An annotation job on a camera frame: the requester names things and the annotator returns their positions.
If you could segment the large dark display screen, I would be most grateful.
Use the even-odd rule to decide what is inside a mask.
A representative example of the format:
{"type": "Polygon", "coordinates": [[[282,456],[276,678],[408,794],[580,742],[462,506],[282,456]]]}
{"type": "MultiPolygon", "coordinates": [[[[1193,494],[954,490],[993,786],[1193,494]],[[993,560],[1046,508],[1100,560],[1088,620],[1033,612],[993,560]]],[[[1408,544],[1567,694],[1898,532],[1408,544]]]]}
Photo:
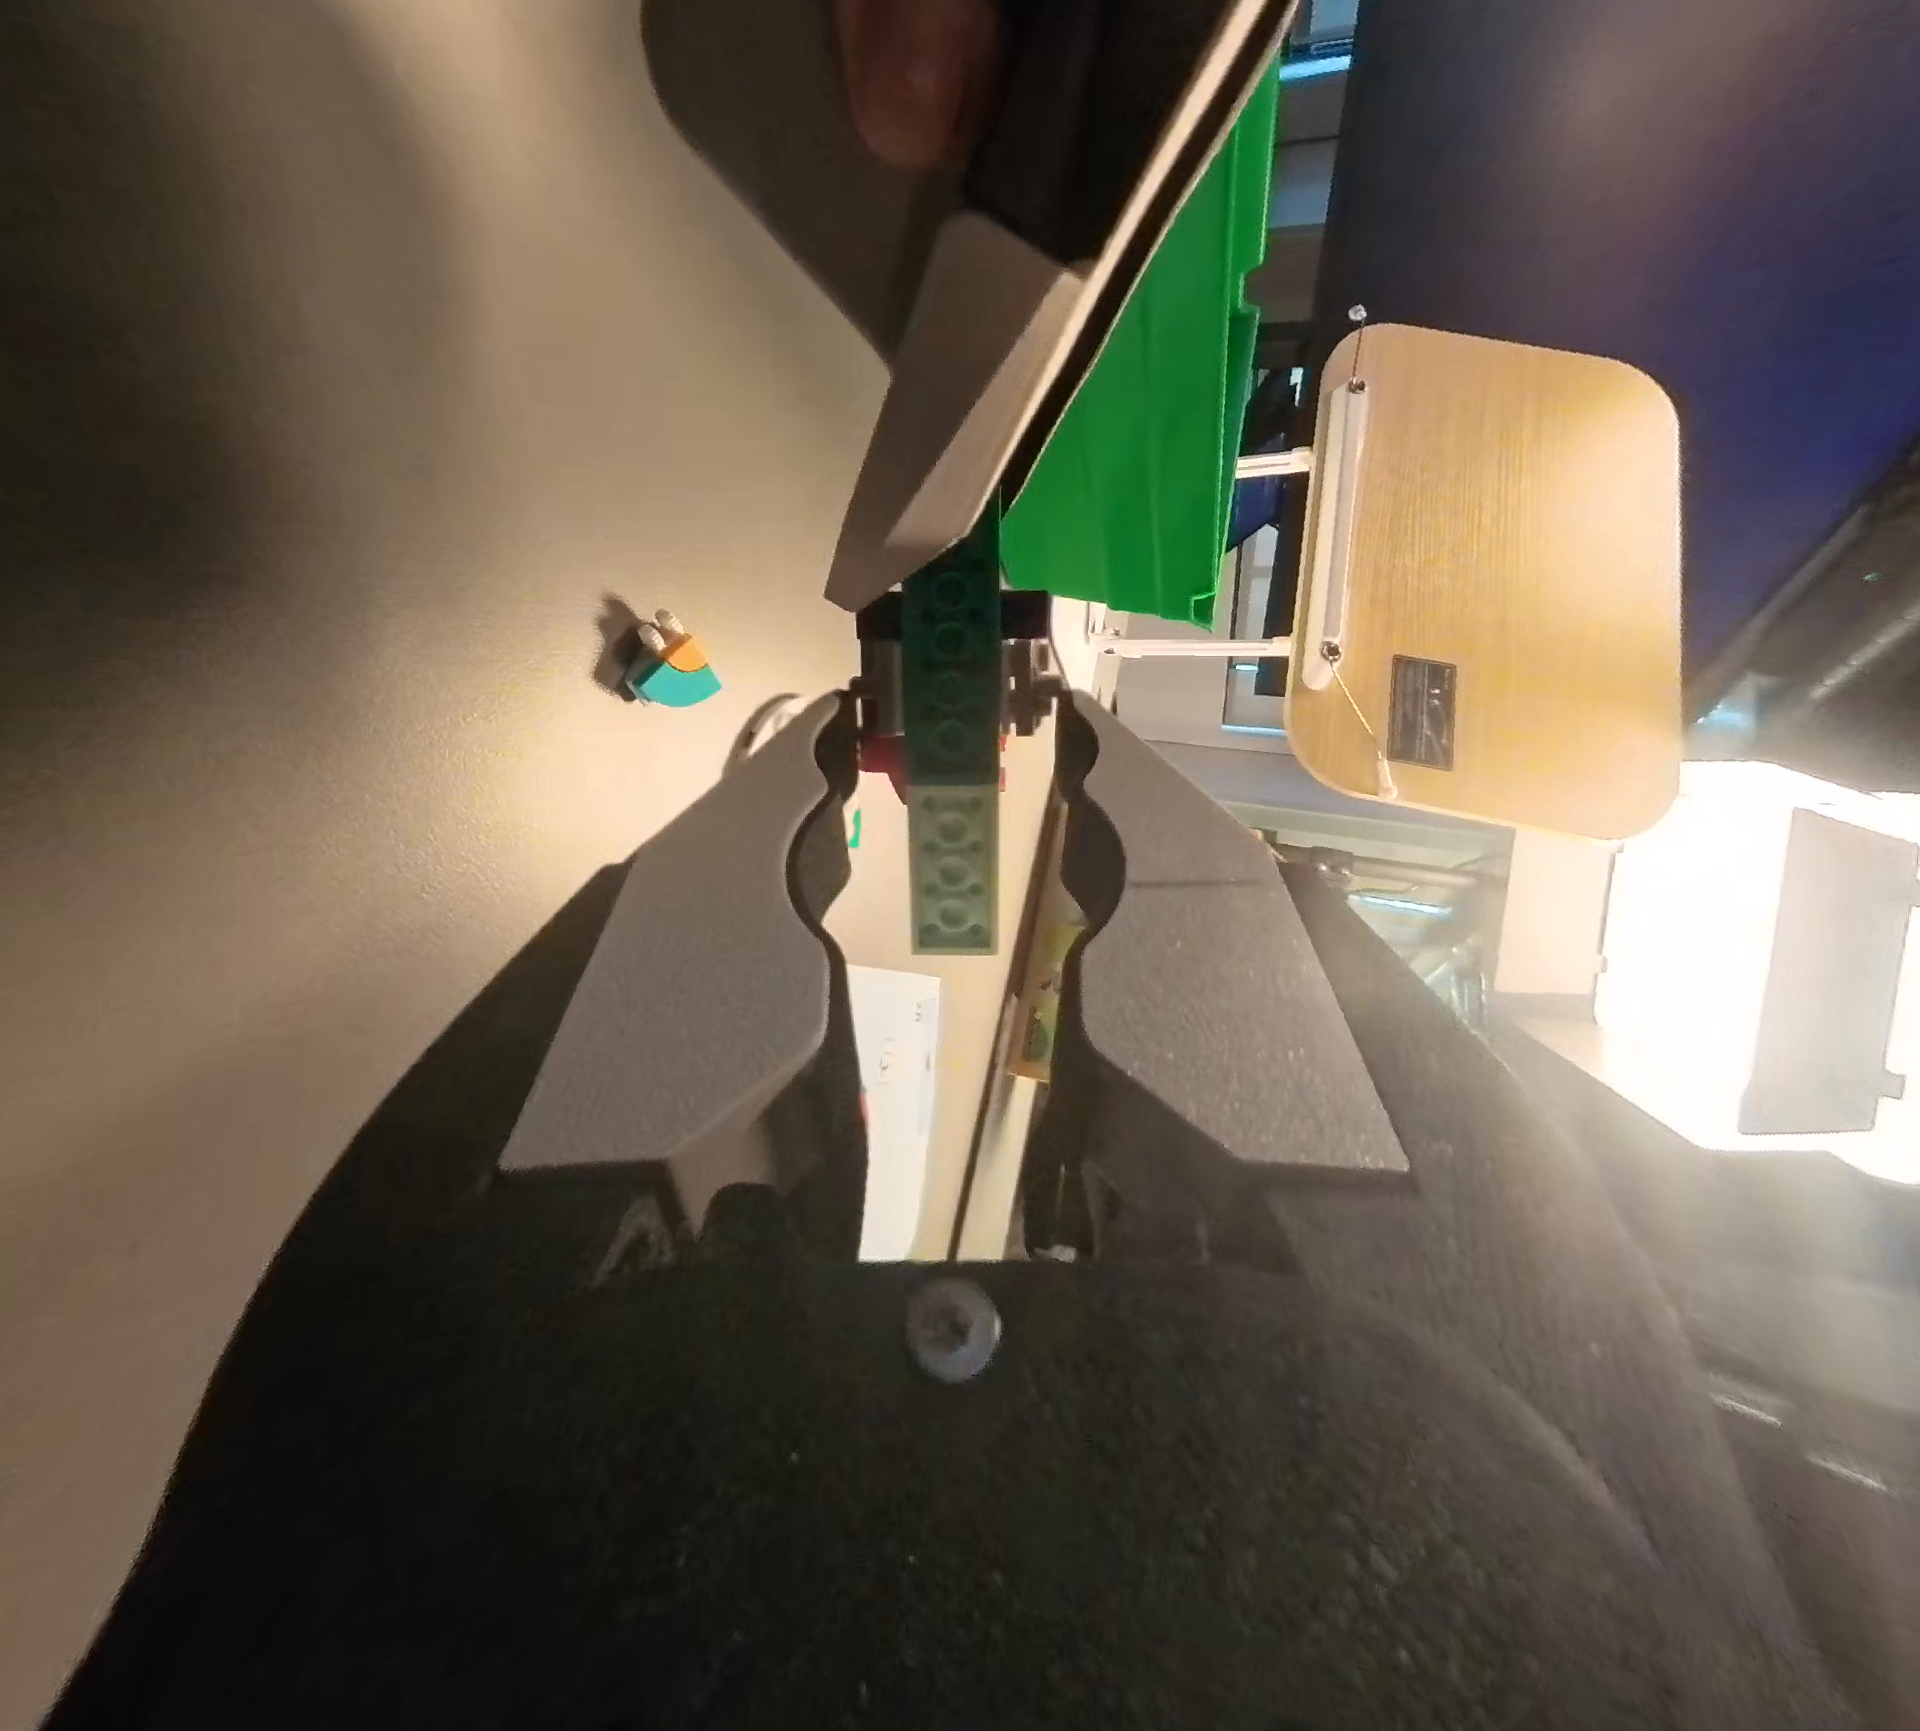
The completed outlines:
{"type": "Polygon", "coordinates": [[[1916,446],[1918,0],[1359,0],[1313,304],[1675,402],[1702,688],[1916,446]]]}

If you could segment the person's left hand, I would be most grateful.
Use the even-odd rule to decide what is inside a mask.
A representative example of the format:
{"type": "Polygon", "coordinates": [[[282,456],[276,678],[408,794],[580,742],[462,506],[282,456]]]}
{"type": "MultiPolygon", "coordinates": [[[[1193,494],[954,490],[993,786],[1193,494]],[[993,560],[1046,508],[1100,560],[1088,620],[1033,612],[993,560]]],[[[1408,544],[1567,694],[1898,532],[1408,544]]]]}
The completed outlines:
{"type": "Polygon", "coordinates": [[[993,103],[994,0],[830,0],[850,124],[899,172],[967,158],[993,103]]]}

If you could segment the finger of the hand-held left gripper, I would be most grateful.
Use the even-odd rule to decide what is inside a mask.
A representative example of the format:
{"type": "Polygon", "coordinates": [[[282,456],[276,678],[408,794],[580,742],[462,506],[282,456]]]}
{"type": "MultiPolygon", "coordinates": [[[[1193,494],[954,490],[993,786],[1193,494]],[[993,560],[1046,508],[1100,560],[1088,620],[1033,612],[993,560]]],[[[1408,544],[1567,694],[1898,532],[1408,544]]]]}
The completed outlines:
{"type": "Polygon", "coordinates": [[[949,218],[832,552],[832,606],[868,606],[973,532],[1087,290],[993,218],[949,218]]]}
{"type": "Polygon", "coordinates": [[[1049,0],[969,174],[965,528],[1093,372],[1303,0],[1049,0]]]}

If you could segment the orange toy brick model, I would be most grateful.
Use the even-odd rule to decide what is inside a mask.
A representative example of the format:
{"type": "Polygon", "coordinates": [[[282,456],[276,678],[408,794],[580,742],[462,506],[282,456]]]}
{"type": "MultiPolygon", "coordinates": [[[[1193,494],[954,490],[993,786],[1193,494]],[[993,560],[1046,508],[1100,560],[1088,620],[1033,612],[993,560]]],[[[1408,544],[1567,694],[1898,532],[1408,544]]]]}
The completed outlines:
{"type": "Polygon", "coordinates": [[[1034,736],[1054,682],[1049,592],[1004,584],[1003,506],[857,616],[859,764],[906,812],[908,938],[919,956],[998,952],[1007,736],[1034,736]]]}

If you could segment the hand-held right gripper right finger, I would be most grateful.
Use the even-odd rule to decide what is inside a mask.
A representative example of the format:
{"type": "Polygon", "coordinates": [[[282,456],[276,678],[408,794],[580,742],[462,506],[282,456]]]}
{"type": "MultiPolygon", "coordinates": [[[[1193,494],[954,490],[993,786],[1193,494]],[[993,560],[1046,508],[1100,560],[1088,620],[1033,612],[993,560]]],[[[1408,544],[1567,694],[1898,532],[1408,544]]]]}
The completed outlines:
{"type": "Polygon", "coordinates": [[[1050,1250],[1279,1254],[1276,1200],[1412,1164],[1281,864],[1087,692],[1059,708],[1081,928],[1050,1058],[1050,1250]]]}

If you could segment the open pale blue instruction booklet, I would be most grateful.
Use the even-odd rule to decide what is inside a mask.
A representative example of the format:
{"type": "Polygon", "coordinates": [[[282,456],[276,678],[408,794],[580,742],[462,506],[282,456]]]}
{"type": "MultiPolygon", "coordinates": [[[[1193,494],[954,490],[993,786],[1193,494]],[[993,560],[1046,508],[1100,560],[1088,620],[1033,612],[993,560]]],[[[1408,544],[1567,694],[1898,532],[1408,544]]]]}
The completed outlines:
{"type": "Polygon", "coordinates": [[[903,1264],[921,1228],[941,1100],[942,982],[847,970],[866,1126],[860,1264],[903,1264]]]}

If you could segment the small teal orange brick assembly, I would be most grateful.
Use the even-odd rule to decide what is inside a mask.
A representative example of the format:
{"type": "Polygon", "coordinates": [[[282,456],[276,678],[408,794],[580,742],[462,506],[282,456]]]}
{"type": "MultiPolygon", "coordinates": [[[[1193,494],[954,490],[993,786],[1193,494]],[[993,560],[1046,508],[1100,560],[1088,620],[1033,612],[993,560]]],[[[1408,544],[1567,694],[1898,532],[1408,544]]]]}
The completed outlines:
{"type": "Polygon", "coordinates": [[[601,648],[592,676],[627,702],[688,710],[722,688],[703,642],[672,610],[660,608],[645,618],[608,594],[597,630],[601,648]]]}

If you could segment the green plastic bin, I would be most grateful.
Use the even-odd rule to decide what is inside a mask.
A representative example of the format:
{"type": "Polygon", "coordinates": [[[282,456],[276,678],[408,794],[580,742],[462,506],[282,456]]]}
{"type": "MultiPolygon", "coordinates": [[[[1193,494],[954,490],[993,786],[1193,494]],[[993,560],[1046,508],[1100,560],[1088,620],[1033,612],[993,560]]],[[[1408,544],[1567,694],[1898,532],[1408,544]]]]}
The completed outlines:
{"type": "Polygon", "coordinates": [[[1281,79],[1270,71],[1165,232],[1003,520],[1003,574],[1210,628],[1263,326],[1281,79]]]}

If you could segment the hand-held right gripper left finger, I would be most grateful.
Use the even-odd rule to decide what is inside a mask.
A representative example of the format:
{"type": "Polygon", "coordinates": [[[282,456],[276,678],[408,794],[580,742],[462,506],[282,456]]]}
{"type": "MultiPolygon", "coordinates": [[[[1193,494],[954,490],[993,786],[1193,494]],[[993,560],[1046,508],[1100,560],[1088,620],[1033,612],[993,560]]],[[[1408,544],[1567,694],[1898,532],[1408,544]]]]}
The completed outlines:
{"type": "Polygon", "coordinates": [[[862,1092],[849,964],[824,924],[852,876],[847,692],[778,734],[632,856],[499,1172],[640,1168],[692,1232],[736,1184],[859,1240],[862,1092]]]}

